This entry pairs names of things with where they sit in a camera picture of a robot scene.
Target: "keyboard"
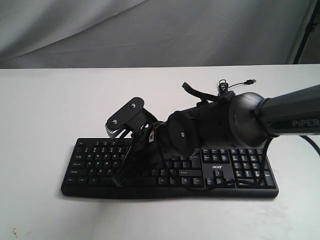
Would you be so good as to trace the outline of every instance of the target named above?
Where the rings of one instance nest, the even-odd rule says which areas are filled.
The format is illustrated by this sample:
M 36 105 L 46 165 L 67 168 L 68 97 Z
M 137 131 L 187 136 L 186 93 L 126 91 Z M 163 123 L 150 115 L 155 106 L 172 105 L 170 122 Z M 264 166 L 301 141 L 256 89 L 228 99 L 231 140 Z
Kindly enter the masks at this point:
M 267 158 L 261 166 L 262 149 L 203 149 L 190 157 L 166 159 L 135 177 L 129 187 L 116 187 L 112 176 L 121 166 L 130 138 L 79 138 L 67 167 L 61 191 L 65 196 L 99 199 L 162 199 L 187 197 L 274 198 L 279 189 Z M 228 180 L 257 182 L 261 185 Z

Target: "white table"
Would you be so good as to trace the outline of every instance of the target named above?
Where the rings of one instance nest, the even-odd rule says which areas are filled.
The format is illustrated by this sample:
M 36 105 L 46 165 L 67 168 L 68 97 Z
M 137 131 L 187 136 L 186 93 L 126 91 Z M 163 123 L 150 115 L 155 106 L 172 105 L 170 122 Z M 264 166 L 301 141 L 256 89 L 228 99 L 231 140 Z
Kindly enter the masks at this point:
M 235 92 L 275 97 L 319 76 L 320 65 L 0 70 L 0 239 L 317 239 L 320 159 L 298 136 L 270 145 L 274 200 L 84 199 L 62 196 L 60 186 L 76 139 L 106 137 L 105 121 L 132 97 L 166 120 L 197 102 L 184 81 L 216 94 L 220 79 L 254 78 Z

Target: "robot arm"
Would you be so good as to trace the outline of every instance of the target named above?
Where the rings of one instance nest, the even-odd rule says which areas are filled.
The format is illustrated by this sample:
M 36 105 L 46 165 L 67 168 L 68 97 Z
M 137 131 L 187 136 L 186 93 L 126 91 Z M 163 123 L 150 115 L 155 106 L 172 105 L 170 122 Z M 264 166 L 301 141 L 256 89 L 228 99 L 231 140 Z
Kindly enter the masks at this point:
M 260 148 L 281 135 L 320 133 L 320 85 L 269 99 L 253 92 L 214 96 L 186 83 L 182 87 L 201 101 L 175 111 L 165 122 L 144 109 L 139 97 L 108 119 L 105 127 L 111 138 L 132 132 L 130 150 L 113 179 L 119 187 L 163 159 L 191 156 L 201 148 Z

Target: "table surface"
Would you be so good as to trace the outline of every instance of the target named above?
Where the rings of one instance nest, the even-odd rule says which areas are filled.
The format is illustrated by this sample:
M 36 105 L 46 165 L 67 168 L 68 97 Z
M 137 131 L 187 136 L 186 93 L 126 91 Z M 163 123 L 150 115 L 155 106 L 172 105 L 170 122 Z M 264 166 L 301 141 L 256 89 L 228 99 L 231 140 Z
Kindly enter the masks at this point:
M 319 156 L 298 136 L 268 151 L 275 199 L 107 200 L 64 197 L 79 137 L 107 137 L 105 122 L 132 97 L 166 120 L 217 82 L 275 97 L 320 83 L 320 65 L 0 70 L 1 240 L 301 240 L 320 234 Z M 320 145 L 320 137 L 312 137 Z

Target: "black keyboard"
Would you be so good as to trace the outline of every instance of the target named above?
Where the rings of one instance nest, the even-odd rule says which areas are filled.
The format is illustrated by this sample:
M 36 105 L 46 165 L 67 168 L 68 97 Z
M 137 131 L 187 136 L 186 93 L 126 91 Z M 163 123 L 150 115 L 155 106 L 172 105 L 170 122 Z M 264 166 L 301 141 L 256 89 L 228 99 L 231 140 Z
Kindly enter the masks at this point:
M 275 197 L 279 189 L 268 158 L 261 185 L 223 184 L 228 180 L 257 182 L 262 149 L 203 149 L 173 157 L 143 172 L 130 187 L 116 187 L 112 176 L 121 166 L 130 138 L 79 138 L 61 186 L 71 197 L 103 199 L 159 199 L 177 197 Z

